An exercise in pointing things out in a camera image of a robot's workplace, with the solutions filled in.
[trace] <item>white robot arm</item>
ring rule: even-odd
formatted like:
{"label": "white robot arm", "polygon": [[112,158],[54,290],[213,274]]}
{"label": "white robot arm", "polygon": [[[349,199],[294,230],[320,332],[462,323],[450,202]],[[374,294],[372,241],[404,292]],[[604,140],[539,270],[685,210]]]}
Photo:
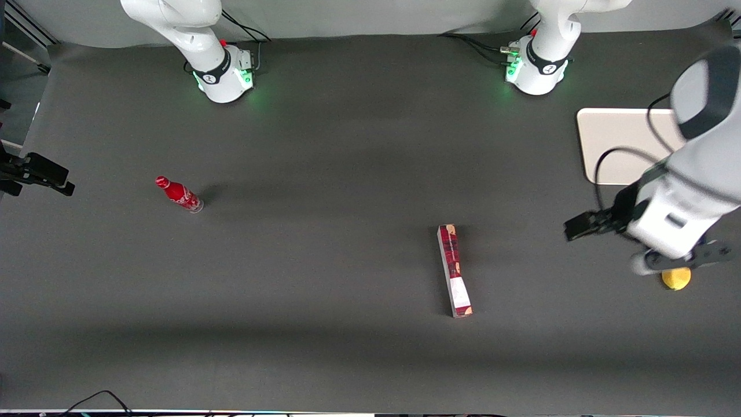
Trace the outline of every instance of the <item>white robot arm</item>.
{"label": "white robot arm", "polygon": [[741,206],[741,45],[725,45],[687,68],[671,90],[680,150],[621,190],[614,205],[565,224],[566,237],[625,232],[650,248],[633,259],[647,275],[728,259],[707,230]]}
{"label": "white robot arm", "polygon": [[525,93],[539,96],[554,89],[563,78],[571,48],[582,32],[575,13],[602,13],[622,9],[632,0],[530,0],[541,22],[532,35],[511,42],[512,58],[505,81]]}
{"label": "white robot arm", "polygon": [[222,44],[210,29],[221,17],[221,0],[121,0],[121,6],[180,49],[209,99],[232,102],[253,87],[250,53]]}

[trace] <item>red box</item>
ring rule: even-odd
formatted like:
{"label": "red box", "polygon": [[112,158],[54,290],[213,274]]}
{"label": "red box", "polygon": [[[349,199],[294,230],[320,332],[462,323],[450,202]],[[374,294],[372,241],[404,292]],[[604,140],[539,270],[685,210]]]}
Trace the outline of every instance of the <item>red box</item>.
{"label": "red box", "polygon": [[442,265],[445,267],[445,281],[448,283],[448,294],[451,297],[453,317],[462,318],[473,314],[468,291],[461,277],[460,256],[458,255],[458,236],[456,227],[444,224],[437,228],[437,241],[440,244]]}

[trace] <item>coca-cola bottle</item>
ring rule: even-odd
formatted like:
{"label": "coca-cola bottle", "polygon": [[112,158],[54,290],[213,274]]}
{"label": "coca-cola bottle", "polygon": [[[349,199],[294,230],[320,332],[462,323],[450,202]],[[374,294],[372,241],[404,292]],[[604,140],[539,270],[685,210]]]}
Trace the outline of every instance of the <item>coca-cola bottle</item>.
{"label": "coca-cola bottle", "polygon": [[157,177],[154,182],[158,187],[164,189],[167,198],[178,206],[187,209],[191,213],[198,213],[203,209],[203,201],[197,195],[193,194],[191,190],[187,189],[185,185],[175,183],[162,176]]}

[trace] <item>white tray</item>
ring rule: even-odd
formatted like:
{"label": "white tray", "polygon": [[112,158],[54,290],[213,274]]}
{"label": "white tray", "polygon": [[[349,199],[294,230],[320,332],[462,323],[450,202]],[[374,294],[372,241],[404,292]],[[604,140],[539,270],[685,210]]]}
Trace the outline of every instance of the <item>white tray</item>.
{"label": "white tray", "polygon": [[[648,129],[644,108],[583,108],[576,114],[579,141],[582,143],[582,159],[587,179],[594,183],[594,168],[599,157],[609,148],[625,146],[638,148],[657,160],[669,153]],[[674,149],[681,148],[685,141],[674,122],[671,110],[651,110],[651,120],[656,130]],[[602,162],[599,183],[605,185],[632,184],[651,164],[642,158],[625,152],[613,152]]]}

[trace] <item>gray mat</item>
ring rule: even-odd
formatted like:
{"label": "gray mat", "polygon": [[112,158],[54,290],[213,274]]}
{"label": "gray mat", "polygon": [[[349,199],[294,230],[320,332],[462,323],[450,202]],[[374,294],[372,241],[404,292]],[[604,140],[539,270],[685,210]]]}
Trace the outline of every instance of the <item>gray mat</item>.
{"label": "gray mat", "polygon": [[60,47],[27,150],[78,188],[0,205],[0,406],[739,415],[739,261],[669,292],[639,247],[562,235],[595,204],[576,112],[644,107],[727,38],[585,34],[544,97],[453,39],[280,41],[229,105],[173,48]]}

